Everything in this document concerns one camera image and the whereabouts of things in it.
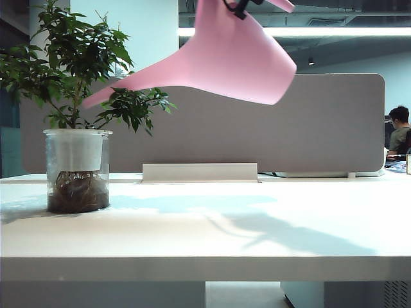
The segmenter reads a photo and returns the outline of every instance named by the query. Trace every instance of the potted plant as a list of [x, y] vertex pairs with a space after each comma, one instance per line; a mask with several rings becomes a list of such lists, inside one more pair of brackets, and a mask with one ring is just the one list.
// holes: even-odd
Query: potted plant
[[93, 121], [84, 119], [79, 107], [91, 94], [92, 83], [108, 80], [115, 65], [129, 69], [132, 64], [124, 47], [128, 36], [110, 29], [106, 16], [91, 25], [78, 20], [84, 15], [55, 6], [56, 1], [47, 0], [40, 6], [35, 35], [47, 35], [44, 48], [19, 45], [8, 51], [0, 49], [0, 89], [16, 102], [24, 97], [50, 108], [46, 118], [51, 129], [44, 131], [48, 210], [89, 212], [109, 205], [108, 136], [112, 132], [103, 127], [118, 120], [134, 132], [143, 127], [151, 135], [152, 107], [170, 113], [175, 105], [160, 89], [114, 89], [102, 104], [105, 110]]

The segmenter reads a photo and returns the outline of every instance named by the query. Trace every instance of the ceiling light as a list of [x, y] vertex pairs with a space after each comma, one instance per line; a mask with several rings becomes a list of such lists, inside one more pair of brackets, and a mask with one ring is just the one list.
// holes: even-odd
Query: ceiling light
[[[401, 28], [353, 28], [353, 27], [277, 27], [264, 28], [273, 37], [408, 37], [410, 27]], [[194, 28], [179, 28], [180, 37], [192, 37]]]

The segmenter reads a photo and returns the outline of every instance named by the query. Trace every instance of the desk surface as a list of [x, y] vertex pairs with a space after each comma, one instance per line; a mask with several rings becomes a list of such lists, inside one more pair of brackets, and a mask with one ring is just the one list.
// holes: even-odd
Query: desk surface
[[1, 181], [3, 280], [410, 280], [411, 176], [140, 184], [46, 212], [44, 175]]

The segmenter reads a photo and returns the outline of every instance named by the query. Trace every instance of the wall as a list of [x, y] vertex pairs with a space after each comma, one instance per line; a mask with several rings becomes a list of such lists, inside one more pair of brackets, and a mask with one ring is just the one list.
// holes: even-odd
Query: wall
[[385, 79], [385, 114], [398, 105], [411, 109], [411, 53], [398, 53], [322, 67], [298, 73], [378, 73]]
[[27, 172], [22, 167], [20, 129], [0, 126], [0, 143], [0, 177], [26, 175]]
[[0, 19], [13, 26], [15, 29], [23, 33], [28, 33], [26, 16], [24, 14], [16, 13], [6, 1], [0, 1]]
[[134, 70], [140, 70], [179, 48], [179, 2], [177, 0], [71, 0], [71, 11], [86, 15], [87, 22], [100, 22], [108, 13], [111, 28], [130, 35], [126, 44]]

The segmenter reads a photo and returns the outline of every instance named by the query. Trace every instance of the gray shirt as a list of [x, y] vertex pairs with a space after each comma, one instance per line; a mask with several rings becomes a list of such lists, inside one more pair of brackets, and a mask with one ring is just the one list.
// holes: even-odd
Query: gray shirt
[[402, 142], [405, 142], [405, 138], [407, 137], [407, 131], [409, 131], [409, 127], [401, 127], [397, 130], [394, 130], [391, 133], [390, 139], [390, 151], [398, 152], [399, 147], [401, 146]]

